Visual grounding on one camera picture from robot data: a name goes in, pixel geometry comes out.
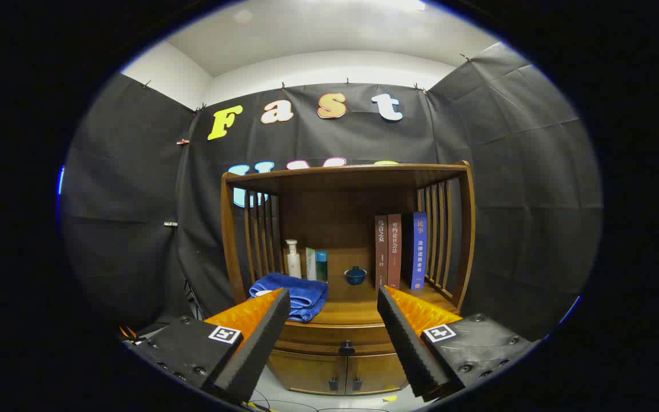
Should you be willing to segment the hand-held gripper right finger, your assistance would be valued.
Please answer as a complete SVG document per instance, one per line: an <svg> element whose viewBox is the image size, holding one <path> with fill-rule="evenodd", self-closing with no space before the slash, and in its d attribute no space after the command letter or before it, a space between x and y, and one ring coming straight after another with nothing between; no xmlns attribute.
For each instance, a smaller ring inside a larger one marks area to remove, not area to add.
<svg viewBox="0 0 659 412"><path fill-rule="evenodd" d="M490 316L463 318L392 287L379 291L377 310L414 396L426 402L491 380L539 344Z"/></svg>

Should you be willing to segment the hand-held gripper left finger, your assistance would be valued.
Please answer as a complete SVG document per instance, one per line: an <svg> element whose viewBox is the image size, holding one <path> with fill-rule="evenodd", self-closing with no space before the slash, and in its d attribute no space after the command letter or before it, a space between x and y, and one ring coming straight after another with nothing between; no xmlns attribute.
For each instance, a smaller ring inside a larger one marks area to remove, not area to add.
<svg viewBox="0 0 659 412"><path fill-rule="evenodd" d="M206 320L181 316L126 347L183 385L236 405L248 403L290 312L285 288Z"/></svg>

